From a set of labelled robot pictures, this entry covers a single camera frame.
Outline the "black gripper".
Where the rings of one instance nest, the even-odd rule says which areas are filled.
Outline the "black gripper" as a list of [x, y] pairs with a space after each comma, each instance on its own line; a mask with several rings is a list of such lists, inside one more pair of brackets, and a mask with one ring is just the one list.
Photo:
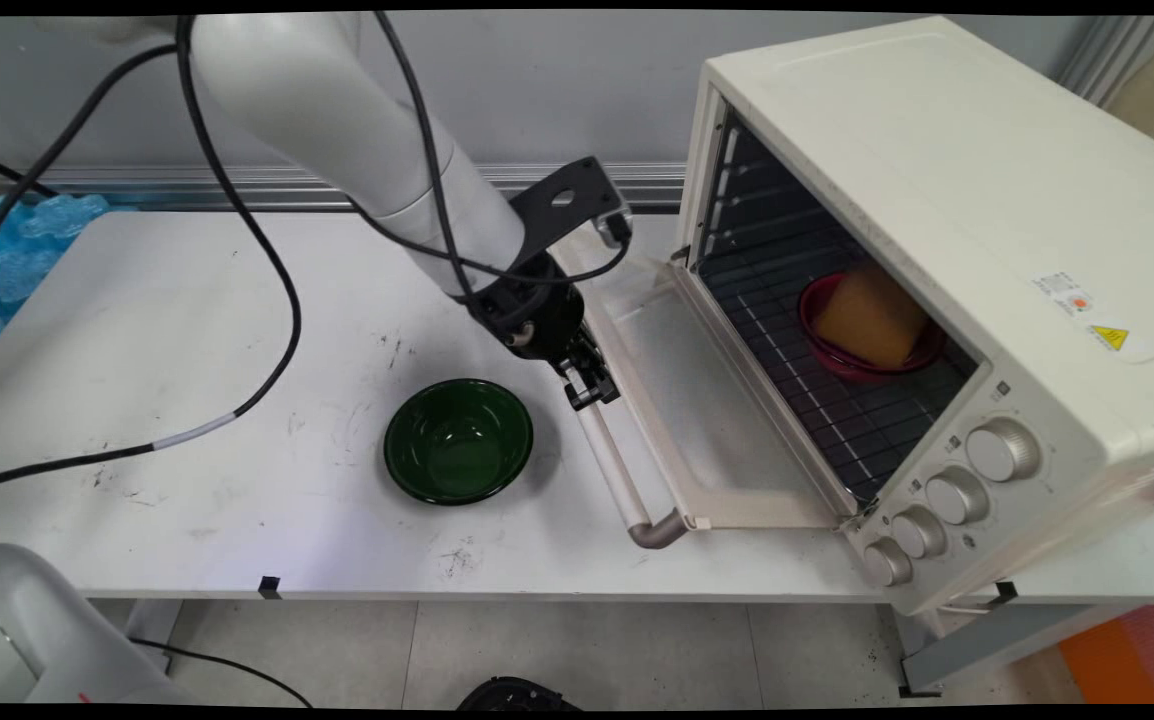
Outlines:
[[557, 363], [574, 413], [621, 397], [604, 354], [590, 333], [580, 333], [585, 301], [550, 255], [537, 255], [514, 273], [539, 275], [559, 284], [495, 279], [467, 302], [475, 322], [522, 359]]

